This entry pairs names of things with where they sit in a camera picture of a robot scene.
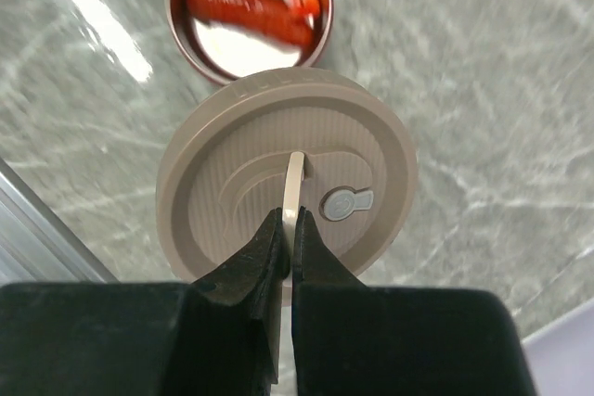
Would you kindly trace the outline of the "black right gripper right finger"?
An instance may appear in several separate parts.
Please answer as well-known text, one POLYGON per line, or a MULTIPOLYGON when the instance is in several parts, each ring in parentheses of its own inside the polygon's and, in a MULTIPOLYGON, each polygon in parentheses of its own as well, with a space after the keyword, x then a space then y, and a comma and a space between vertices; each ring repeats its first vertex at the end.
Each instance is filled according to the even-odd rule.
POLYGON ((502 301, 480 289, 370 287, 301 211, 291 335, 302 395, 533 395, 502 301))

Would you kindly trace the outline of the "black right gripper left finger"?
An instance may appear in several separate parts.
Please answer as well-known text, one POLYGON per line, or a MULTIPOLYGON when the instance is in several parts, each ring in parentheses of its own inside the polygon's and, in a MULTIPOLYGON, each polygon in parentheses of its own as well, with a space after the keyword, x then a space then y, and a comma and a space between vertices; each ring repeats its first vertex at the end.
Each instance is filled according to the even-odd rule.
POLYGON ((279 211, 203 278, 1 289, 5 395, 266 395, 278 381, 279 211))

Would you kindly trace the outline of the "brown round lid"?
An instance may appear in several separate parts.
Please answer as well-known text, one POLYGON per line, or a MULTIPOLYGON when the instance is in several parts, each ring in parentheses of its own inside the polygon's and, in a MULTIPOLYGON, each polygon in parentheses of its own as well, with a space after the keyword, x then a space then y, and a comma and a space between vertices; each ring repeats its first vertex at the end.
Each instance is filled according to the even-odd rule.
POLYGON ((197 280, 281 207, 291 155, 304 156, 300 203, 353 274, 392 244, 412 206, 417 155, 396 114, 364 87, 312 68, 263 71, 222 87, 164 151, 157 232, 173 273, 197 280))

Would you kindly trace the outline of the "red sausage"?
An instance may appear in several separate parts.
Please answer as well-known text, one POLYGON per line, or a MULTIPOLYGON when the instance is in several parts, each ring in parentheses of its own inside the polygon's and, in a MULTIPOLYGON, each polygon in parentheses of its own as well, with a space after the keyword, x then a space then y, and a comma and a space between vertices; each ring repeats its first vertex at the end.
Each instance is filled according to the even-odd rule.
POLYGON ((306 18, 294 16, 281 0, 186 0, 189 13, 203 22, 238 26, 301 48, 314 41, 306 18))

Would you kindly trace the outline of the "white red-rimmed steel container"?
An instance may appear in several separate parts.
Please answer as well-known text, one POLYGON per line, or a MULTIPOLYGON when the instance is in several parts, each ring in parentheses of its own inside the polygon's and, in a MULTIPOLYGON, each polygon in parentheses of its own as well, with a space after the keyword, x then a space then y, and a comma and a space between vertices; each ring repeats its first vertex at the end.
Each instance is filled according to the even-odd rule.
POLYGON ((259 71, 309 67, 329 42, 333 0, 164 0, 180 53, 227 84, 259 71))

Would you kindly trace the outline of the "aluminium rail frame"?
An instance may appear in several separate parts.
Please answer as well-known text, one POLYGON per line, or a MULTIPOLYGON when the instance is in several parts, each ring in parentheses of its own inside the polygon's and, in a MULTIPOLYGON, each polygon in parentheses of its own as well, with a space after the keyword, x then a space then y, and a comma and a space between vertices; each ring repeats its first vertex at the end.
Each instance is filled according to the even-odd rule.
POLYGON ((117 278, 5 162, 1 162, 1 283, 117 278))

